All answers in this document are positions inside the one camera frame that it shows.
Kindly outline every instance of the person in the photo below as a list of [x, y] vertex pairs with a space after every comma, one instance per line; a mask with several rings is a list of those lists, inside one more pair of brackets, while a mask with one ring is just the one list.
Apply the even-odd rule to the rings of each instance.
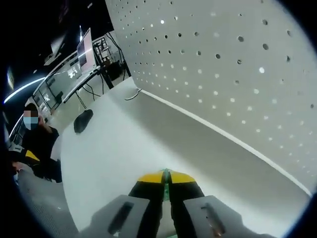
[[51, 159], [52, 148], [59, 137], [58, 131], [44, 122], [33, 103], [25, 106], [23, 121], [27, 130], [22, 139], [22, 147], [40, 160], [41, 169], [36, 176], [61, 182], [60, 163]]

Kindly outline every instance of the black mouse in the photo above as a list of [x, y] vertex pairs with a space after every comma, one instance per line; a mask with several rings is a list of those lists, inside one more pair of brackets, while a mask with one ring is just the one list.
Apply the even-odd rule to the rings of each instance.
[[93, 115], [94, 113], [91, 109], [85, 110], [82, 114], [80, 114], [74, 121], [74, 132], [76, 134], [82, 133]]

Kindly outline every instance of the hole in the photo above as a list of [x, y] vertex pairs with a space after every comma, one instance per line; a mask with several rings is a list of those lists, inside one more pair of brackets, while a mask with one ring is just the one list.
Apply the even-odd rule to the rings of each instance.
[[243, 38], [242, 36], [239, 36], [239, 37], [238, 37], [238, 41], [244, 42], [244, 38]]
[[266, 51], [268, 50], [268, 45], [267, 44], [263, 44], [263, 49], [265, 49]]

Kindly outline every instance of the black hair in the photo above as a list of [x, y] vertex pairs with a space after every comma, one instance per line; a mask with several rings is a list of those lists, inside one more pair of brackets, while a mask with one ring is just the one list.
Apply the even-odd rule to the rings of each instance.
[[24, 107], [25, 111], [37, 111], [37, 107], [33, 103], [29, 103]]

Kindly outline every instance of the monitor screen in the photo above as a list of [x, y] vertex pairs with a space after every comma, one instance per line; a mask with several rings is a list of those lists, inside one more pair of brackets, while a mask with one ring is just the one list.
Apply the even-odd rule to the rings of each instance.
[[79, 43], [77, 47], [77, 54], [82, 73], [92, 70], [95, 67], [96, 62], [90, 29], [88, 29], [83, 39]]

